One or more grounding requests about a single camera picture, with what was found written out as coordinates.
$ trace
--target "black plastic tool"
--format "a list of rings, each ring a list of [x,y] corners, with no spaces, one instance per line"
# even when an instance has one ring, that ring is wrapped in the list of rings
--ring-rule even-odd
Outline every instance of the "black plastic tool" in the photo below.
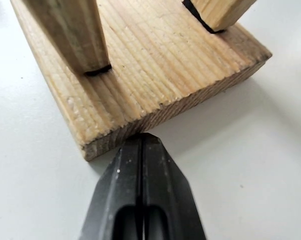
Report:
[[[161,140],[128,139],[97,183],[80,240],[205,240],[191,188]]]

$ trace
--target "pine wood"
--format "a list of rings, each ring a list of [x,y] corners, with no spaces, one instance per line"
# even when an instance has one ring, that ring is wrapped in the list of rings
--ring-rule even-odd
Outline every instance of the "pine wood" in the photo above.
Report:
[[[94,0],[23,0],[73,72],[109,66],[101,19]]]
[[[85,77],[66,67],[21,0],[12,3],[88,161],[244,81],[271,57],[238,24],[208,33],[178,0],[99,0],[113,69]]]
[[[201,19],[215,32],[225,30],[256,2],[256,0],[190,0]]]

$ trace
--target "white background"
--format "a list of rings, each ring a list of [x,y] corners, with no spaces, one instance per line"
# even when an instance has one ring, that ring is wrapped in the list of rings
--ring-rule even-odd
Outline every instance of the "white background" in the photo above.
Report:
[[[209,240],[301,240],[301,0],[259,0],[240,22],[273,58],[150,132],[188,178]],[[114,155],[83,161],[0,0],[0,240],[76,240]]]

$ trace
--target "wood grain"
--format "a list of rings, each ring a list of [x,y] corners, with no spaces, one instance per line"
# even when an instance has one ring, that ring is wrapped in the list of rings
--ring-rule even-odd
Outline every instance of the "wood grain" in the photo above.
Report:
[[[215,32],[225,30],[256,2],[256,0],[190,0],[201,19]]]
[[[78,74],[110,65],[94,0],[23,0],[70,69]]]
[[[240,25],[210,34],[178,0],[99,0],[113,69],[72,73],[21,0],[16,15],[86,160],[256,72],[271,53]]]

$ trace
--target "wooden post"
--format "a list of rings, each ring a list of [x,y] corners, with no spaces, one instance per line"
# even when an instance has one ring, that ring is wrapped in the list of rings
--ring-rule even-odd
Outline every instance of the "wooden post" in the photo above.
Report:
[[[77,74],[111,68],[96,0],[23,0]]]
[[[234,25],[256,0],[189,0],[214,31]]]

